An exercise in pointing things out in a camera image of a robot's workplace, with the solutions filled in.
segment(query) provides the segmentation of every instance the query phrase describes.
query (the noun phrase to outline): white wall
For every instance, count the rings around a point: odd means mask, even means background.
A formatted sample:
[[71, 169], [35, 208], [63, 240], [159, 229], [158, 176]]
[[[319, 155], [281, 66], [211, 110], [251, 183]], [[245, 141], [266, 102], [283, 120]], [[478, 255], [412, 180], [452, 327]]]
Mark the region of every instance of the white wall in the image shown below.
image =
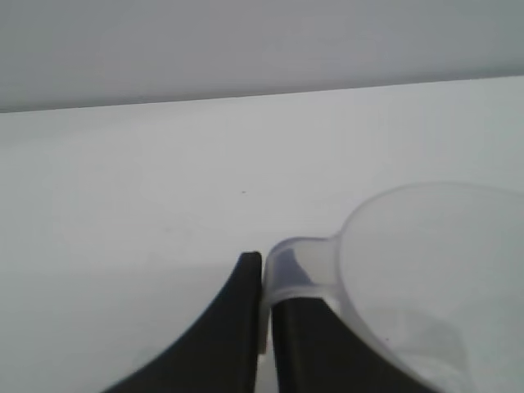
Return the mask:
[[334, 233], [377, 192], [524, 192], [523, 96], [509, 78], [0, 115], [0, 391], [100, 391], [240, 252]]
[[0, 110], [524, 71], [519, 0], [3, 0]]

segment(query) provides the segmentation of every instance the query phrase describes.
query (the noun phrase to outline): white surface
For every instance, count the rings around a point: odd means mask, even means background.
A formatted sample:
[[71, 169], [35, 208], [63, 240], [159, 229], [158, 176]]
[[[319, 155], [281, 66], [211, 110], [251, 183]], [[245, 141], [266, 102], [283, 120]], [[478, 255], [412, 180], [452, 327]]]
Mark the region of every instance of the white surface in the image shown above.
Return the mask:
[[101, 390], [239, 252], [329, 235], [377, 192], [524, 191], [523, 95], [510, 78], [0, 115], [0, 391]]
[[520, 0], [2, 0], [0, 110], [524, 72]]

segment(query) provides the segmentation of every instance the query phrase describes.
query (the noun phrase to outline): clear plastic measuring cup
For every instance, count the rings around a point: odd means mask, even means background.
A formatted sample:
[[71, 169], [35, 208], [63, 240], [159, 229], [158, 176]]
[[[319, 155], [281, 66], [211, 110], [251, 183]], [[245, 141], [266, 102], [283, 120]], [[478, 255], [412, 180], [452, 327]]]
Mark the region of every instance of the clear plastic measuring cup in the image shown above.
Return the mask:
[[322, 297], [382, 357], [445, 392], [524, 391], [524, 197], [431, 183], [362, 204], [329, 238], [292, 238], [268, 308]]

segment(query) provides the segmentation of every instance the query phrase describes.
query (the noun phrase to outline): white countertop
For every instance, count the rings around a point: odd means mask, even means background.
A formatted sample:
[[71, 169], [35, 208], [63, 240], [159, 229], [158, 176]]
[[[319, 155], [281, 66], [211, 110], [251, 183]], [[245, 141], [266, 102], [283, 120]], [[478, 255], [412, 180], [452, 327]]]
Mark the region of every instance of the white countertop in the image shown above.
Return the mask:
[[0, 115], [0, 391], [102, 390], [242, 251], [329, 235], [377, 192], [524, 192], [522, 97], [518, 77]]

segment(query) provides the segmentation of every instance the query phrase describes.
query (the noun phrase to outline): black plastic object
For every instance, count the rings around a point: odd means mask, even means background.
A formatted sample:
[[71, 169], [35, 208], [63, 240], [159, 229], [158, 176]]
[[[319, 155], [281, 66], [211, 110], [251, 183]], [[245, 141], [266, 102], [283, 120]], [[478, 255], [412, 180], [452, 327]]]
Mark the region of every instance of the black plastic object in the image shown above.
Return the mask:
[[242, 254], [194, 325], [158, 358], [106, 393], [252, 393], [261, 269], [258, 252]]
[[434, 393], [367, 347], [322, 299], [272, 308], [280, 393]]

